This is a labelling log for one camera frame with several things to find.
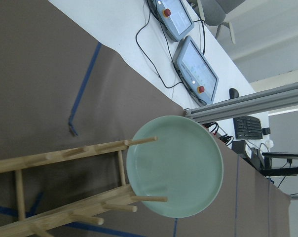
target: white table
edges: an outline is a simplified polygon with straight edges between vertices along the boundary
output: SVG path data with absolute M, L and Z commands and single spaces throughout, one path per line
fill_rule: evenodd
M 68 17 L 79 24 L 100 43 L 117 51 L 125 62 L 135 71 L 146 78 L 166 96 L 185 108 L 196 108 L 198 105 L 192 100 L 182 84 L 172 89 L 163 86 L 154 71 L 153 66 L 138 48 L 135 35 L 146 23 L 149 9 L 145 0 L 49 0 Z M 197 15 L 186 1 L 183 1 L 191 18 L 197 20 Z M 201 23 L 195 23 L 194 29 L 189 33 L 197 45 L 203 47 L 203 31 Z M 228 90 L 231 87 L 239 91 L 240 96 L 254 93 L 254 90 L 237 69 L 233 61 L 222 49 L 210 31 L 205 27 L 206 50 L 205 57 L 219 77 L 217 93 L 214 103 L 229 99 Z M 168 42 L 173 55 L 178 43 Z M 151 15 L 150 22 L 139 36 L 139 43 L 143 50 L 156 65 L 161 77 L 167 86 L 174 85 L 180 79 L 173 69 L 167 50 L 167 44 L 159 22 Z M 268 127 L 267 112 L 253 115 L 260 118 L 262 127 Z M 219 121 L 229 135 L 234 136 L 232 119 Z M 257 146 L 269 139 L 251 140 Z

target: plate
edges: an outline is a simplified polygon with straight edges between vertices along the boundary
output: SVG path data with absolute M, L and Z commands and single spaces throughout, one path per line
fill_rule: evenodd
M 146 123 L 133 140 L 157 136 L 156 142 L 131 146 L 127 175 L 138 196 L 165 196 L 167 202 L 143 201 L 167 217 L 188 217 L 204 210 L 223 181 L 223 159 L 211 135 L 198 123 L 164 116 Z

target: black mouse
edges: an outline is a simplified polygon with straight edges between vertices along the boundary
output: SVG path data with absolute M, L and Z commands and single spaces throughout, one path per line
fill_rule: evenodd
M 229 89 L 229 96 L 230 96 L 230 99 L 238 98 L 239 97 L 239 92 L 235 88 L 230 88 Z

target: green plate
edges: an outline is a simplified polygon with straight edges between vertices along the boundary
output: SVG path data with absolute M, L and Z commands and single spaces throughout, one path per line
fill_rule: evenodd
M 164 116 L 146 123 L 133 140 L 153 136 L 156 142 L 128 149 L 127 175 L 135 194 L 167 196 L 167 202 L 143 202 L 163 216 L 188 217 L 205 209 L 224 173 L 213 135 L 188 118 Z

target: red button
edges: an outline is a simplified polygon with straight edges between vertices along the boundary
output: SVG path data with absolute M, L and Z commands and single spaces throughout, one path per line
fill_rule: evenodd
M 203 87 L 202 85 L 201 86 L 199 86 L 198 88 L 197 88 L 197 92 L 200 94 L 200 93 L 203 93 L 205 91 L 205 87 Z
M 170 16 L 171 15 L 171 11 L 170 11 L 170 9 L 165 9 L 164 11 L 163 11 L 163 15 L 165 16 L 165 17 L 168 17 L 168 16 Z

